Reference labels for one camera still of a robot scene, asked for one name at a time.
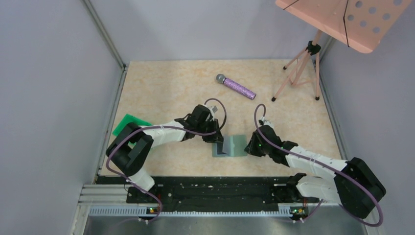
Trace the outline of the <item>sage green card holder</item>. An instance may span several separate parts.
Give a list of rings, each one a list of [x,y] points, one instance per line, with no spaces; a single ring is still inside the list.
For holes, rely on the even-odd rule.
[[[247,145],[246,135],[225,136],[222,143],[214,143],[212,145],[212,156],[246,157],[248,155],[245,151]]]

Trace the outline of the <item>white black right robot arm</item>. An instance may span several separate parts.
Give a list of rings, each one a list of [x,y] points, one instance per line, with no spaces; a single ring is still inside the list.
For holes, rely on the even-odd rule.
[[[291,177],[294,195],[315,197],[341,205],[348,213],[366,218],[386,189],[369,166],[359,158],[338,160],[314,153],[292,141],[282,141],[269,125],[253,132],[245,151],[270,157],[275,163],[304,170]]]

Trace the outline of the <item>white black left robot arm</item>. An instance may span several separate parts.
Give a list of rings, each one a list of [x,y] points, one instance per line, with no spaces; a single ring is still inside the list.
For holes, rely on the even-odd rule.
[[[106,150],[106,156],[128,181],[148,191],[154,179],[143,165],[151,149],[170,142],[202,137],[206,143],[222,143],[216,106],[197,105],[190,114],[162,125],[139,126],[127,123]]]

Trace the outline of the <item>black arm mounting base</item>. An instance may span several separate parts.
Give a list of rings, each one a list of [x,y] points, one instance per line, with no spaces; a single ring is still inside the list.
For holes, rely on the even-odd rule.
[[[283,203],[317,203],[302,197],[290,177],[155,176],[150,193],[129,187],[126,202],[162,202],[163,212],[276,212]]]

